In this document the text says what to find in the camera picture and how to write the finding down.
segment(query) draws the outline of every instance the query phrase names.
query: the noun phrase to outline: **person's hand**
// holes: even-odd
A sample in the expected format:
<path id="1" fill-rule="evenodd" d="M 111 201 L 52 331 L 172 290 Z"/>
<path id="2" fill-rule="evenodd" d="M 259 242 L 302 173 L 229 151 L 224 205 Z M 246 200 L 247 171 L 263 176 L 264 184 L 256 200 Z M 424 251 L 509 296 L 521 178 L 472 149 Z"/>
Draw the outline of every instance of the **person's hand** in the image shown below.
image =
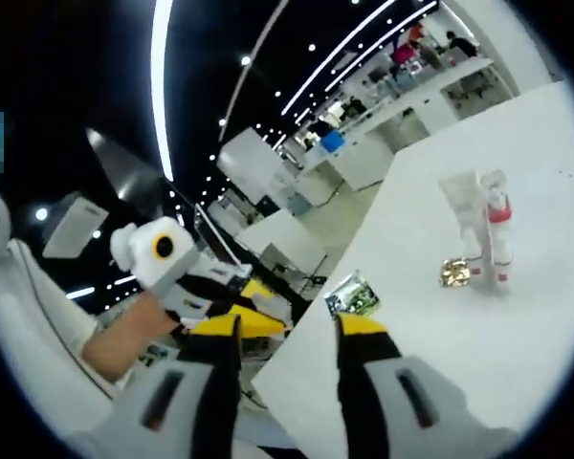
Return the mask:
<path id="1" fill-rule="evenodd" d="M 179 325 L 166 314 L 160 299 L 150 292 L 142 292 L 128 312 L 141 336 L 149 340 L 167 335 Z"/>

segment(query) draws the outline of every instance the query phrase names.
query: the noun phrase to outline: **blue bin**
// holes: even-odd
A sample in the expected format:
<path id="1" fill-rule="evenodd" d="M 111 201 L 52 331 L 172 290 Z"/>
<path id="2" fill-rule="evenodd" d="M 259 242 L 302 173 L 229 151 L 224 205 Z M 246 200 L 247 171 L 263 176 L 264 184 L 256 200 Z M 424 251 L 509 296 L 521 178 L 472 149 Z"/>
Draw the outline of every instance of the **blue bin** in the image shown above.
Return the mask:
<path id="1" fill-rule="evenodd" d="M 344 137 L 338 131 L 332 131 L 321 139 L 321 145 L 328 153 L 334 153 L 344 145 Z"/>

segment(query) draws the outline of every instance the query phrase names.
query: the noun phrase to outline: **black ceiling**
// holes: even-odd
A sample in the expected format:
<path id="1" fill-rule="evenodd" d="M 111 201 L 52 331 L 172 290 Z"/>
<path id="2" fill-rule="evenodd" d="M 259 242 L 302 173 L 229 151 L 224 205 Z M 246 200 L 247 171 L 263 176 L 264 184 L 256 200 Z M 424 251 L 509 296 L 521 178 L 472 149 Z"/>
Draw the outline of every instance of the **black ceiling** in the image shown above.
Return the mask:
<path id="1" fill-rule="evenodd" d="M 7 112 L 9 131 L 1 189 L 17 215 L 29 215 L 36 206 L 55 203 L 74 190 L 107 208 L 111 217 L 103 236 L 92 241 L 81 259 L 43 261 L 66 291 L 90 285 L 100 288 L 121 275 L 108 267 L 106 236 L 129 221 L 142 220 L 115 195 L 84 128 L 94 127 L 161 167 L 149 75 L 154 2 L 70 0 L 60 2 L 57 11 L 53 2 L 38 0 L 26 3 L 14 24 L 13 2 L 0 3 L 0 108 Z M 209 159 L 220 148 L 218 121 L 226 115 L 241 75 L 240 58 L 253 49 L 277 3 L 174 0 L 166 43 L 166 128 L 174 185 L 192 202 L 201 200 L 202 190 L 213 199 L 226 185 Z M 262 130 L 293 131 L 293 116 L 280 116 L 284 104 L 330 51 L 382 3 L 291 0 L 252 64 L 224 142 L 258 122 Z M 362 42 L 364 51 L 388 31 L 388 17 L 395 24 L 414 11 L 413 5 L 420 8 L 425 3 L 396 0 L 347 48 L 359 51 L 356 46 Z M 317 47 L 312 53 L 311 43 Z M 331 67 L 291 114 L 311 102 L 308 93 L 321 95 L 333 78 Z M 275 98 L 275 91 L 282 96 Z M 277 137 L 271 136 L 268 142 Z M 166 199 L 170 208 L 185 203 L 167 194 Z M 92 309 L 108 301 L 102 295 L 98 298 Z"/>

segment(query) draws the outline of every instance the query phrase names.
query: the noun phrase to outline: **white sleeve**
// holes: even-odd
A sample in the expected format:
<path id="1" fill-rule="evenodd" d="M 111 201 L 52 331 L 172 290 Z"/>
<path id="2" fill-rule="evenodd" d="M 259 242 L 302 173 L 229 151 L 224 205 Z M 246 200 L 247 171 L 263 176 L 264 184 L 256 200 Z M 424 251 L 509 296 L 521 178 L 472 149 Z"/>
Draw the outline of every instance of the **white sleeve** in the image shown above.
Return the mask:
<path id="1" fill-rule="evenodd" d="M 22 241 L 11 240 L 12 250 L 20 268 L 25 270 L 33 283 L 34 296 L 46 312 L 55 330 L 68 349 L 80 356 L 83 345 L 94 334 L 97 321 L 83 311 L 38 266 L 30 248 Z"/>

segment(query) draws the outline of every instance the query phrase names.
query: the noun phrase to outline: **gold wrapper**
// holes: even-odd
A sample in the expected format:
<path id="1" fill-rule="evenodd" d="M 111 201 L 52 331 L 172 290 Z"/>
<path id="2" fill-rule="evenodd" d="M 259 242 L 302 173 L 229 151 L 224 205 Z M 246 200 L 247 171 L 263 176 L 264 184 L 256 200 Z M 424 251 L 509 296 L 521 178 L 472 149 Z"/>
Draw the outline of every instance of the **gold wrapper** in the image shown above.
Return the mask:
<path id="1" fill-rule="evenodd" d="M 470 282 L 470 270 L 464 258 L 444 260 L 440 272 L 442 287 L 463 287 Z"/>

